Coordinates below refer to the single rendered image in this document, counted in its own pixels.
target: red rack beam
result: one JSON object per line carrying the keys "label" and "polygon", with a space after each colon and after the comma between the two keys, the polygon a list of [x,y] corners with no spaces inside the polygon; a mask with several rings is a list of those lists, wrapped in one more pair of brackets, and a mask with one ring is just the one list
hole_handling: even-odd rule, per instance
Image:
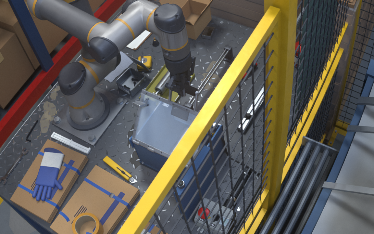
{"label": "red rack beam", "polygon": [[[105,3],[95,12],[95,17],[102,21],[107,21],[124,2],[125,0],[105,1]],[[14,105],[12,105],[0,121],[0,148],[28,111],[47,90],[47,87],[53,83],[61,69],[73,59],[80,49],[81,45],[79,40],[72,37],[54,56],[54,65],[52,68],[47,72],[41,71],[27,89],[25,89],[24,93],[18,98]]]}

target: metal wrench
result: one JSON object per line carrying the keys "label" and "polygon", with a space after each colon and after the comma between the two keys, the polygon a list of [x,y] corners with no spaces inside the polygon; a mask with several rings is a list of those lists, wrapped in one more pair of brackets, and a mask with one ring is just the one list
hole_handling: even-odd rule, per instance
{"label": "metal wrench", "polygon": [[0,179],[1,181],[4,181],[4,184],[6,184],[6,180],[8,179],[9,175],[14,171],[15,167],[18,165],[18,163],[21,161],[21,159],[24,157],[24,155],[28,154],[28,150],[23,149],[21,152],[21,155],[15,160],[15,163],[12,165],[12,167],[8,170],[8,172]]}

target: tape roll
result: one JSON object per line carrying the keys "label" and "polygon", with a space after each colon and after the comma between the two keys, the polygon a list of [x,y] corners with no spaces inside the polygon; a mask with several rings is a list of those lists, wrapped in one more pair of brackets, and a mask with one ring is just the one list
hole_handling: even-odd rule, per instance
{"label": "tape roll", "polygon": [[85,233],[80,233],[81,228],[83,225],[87,222],[95,222],[96,227],[95,230],[90,232],[92,234],[103,234],[104,233],[104,227],[102,224],[99,222],[99,219],[91,213],[81,213],[79,214],[76,218],[74,218],[72,228],[73,228],[73,234],[85,234]]}

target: gray robot arm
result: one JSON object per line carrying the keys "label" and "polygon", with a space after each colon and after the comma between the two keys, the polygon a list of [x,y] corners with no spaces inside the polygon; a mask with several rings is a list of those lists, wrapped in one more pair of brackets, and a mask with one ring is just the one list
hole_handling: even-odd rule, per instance
{"label": "gray robot arm", "polygon": [[107,24],[62,0],[27,0],[27,4],[37,18],[77,37],[90,57],[100,64],[119,56],[119,51],[144,30],[156,34],[171,75],[168,88],[181,96],[195,94],[196,89],[190,86],[195,60],[190,54],[185,18],[179,6],[127,0],[122,15]]}

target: work glove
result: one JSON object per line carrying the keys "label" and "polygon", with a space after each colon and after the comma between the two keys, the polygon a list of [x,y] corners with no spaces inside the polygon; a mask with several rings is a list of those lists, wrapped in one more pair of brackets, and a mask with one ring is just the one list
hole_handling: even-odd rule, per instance
{"label": "work glove", "polygon": [[49,199],[52,195],[52,189],[55,187],[62,190],[63,187],[58,182],[57,177],[63,158],[64,154],[61,153],[44,152],[32,194],[32,197],[36,198],[37,201]]}

